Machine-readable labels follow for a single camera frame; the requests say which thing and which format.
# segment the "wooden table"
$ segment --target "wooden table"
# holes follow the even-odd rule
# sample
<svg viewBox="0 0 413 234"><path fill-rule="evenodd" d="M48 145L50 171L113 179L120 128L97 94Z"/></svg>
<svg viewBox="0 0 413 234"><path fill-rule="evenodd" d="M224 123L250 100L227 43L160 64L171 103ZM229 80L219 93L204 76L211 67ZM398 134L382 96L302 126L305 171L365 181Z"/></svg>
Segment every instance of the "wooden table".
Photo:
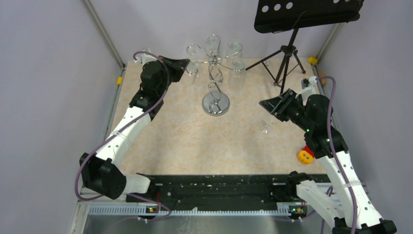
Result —
<svg viewBox="0 0 413 234"><path fill-rule="evenodd" d="M244 59L247 65L258 60ZM269 60L273 73L281 60ZM300 91L301 79L312 75L310 64L305 58L302 61L307 74L295 69L287 76L285 89ZM290 68L295 65L291 60ZM113 127L137 92L141 71L141 64L128 63ZM185 86L187 77L183 77L182 83L169 87L163 107L131 145L121 171L149 175L325 173L316 161L303 165L297 160L305 145L304 132L290 121L280 122L258 104L280 92L264 67L250 69L240 91L228 88L228 70L223 68L223 73L221 89L230 99L225 115L212 117L202 109L210 83L207 64L203 64L193 85Z"/></svg>

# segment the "yellow object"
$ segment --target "yellow object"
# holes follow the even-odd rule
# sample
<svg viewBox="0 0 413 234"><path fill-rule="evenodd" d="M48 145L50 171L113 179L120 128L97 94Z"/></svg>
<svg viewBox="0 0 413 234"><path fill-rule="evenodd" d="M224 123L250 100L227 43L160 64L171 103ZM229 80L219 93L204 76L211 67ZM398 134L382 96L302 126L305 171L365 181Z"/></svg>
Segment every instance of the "yellow object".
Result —
<svg viewBox="0 0 413 234"><path fill-rule="evenodd" d="M314 160L313 156L305 150L301 150L297 158L302 164L310 164Z"/></svg>
<svg viewBox="0 0 413 234"><path fill-rule="evenodd" d="M317 59L316 59L315 57L309 57L309 58L308 58L308 62L309 62L311 65L316 65L316 64L318 63L318 61L317 61Z"/></svg>

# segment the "gray floor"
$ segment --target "gray floor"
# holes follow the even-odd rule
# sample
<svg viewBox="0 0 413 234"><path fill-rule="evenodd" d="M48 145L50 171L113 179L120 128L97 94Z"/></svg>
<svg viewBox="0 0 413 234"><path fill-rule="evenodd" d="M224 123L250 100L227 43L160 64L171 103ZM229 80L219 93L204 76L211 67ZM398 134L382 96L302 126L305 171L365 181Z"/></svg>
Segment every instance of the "gray floor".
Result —
<svg viewBox="0 0 413 234"><path fill-rule="evenodd" d="M100 234L125 216L91 215L84 234ZM127 220L107 234L318 234L321 217L302 223L274 221L267 216L173 216L158 222ZM326 225L325 234L331 234Z"/></svg>

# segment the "round metal base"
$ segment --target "round metal base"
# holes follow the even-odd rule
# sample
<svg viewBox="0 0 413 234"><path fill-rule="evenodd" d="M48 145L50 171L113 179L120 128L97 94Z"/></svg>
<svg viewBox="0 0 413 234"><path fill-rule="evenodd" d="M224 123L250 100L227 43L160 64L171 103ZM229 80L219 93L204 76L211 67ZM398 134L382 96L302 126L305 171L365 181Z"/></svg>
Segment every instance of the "round metal base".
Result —
<svg viewBox="0 0 413 234"><path fill-rule="evenodd" d="M215 102L214 97L219 97L220 93L214 91L212 93L207 93L202 99L202 108L203 110L211 116L221 116L225 114L229 109L229 98L226 94L221 94L221 99L218 102Z"/></svg>

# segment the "tripod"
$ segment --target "tripod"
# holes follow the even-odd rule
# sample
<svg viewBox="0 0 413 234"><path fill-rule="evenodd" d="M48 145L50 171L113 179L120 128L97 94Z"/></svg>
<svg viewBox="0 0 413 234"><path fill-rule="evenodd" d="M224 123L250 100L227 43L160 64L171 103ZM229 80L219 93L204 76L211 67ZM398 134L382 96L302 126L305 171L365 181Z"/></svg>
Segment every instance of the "tripod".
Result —
<svg viewBox="0 0 413 234"><path fill-rule="evenodd" d="M302 64L301 64L301 62L300 62L300 59L299 59L298 56L297 56L298 50L297 50L297 48L293 45L293 44L294 44L294 40L296 39L297 33L298 33L298 28L294 29L293 35L291 35L290 42L288 43L288 45L283 45L283 46L281 46L281 49L278 50L277 52L275 52L275 53L273 53L273 54L270 54L269 56L261 59L260 61L254 63L254 64L252 64L251 66L249 66L249 67L246 68L246 70L248 71L249 69L251 69L251 68L253 68L253 67L255 67L255 66L257 66L258 64L261 63L261 64L265 67L265 69L268 71L268 73L270 74L270 76L272 77L272 79L274 80L274 85L275 85L275 86L278 86L278 87L281 87L281 92L280 92L280 94L282 94L282 93L284 92L285 78L286 78L287 75L290 74L297 66L300 66L302 73L305 74L305 70L304 70L304 68L302 67ZM277 78L274 78L274 76L272 75L272 73L270 72L270 70L269 70L269 69L267 68L267 66L264 64L264 61L266 61L266 60L269 59L269 58L272 58L273 56L275 56L275 55L277 55L277 54L279 54L279 53L281 53L281 52L284 53L284 58L282 59L280 69L278 70ZM294 57L296 58L296 60L297 60L297 65L296 65L293 69L291 69L290 72L288 72L288 64L289 64L289 62L290 62L291 56L294 56ZM280 81L281 72L282 72L283 69L284 69L284 75L283 75L282 83L281 83L281 85L280 85L280 84L279 84L279 81Z"/></svg>

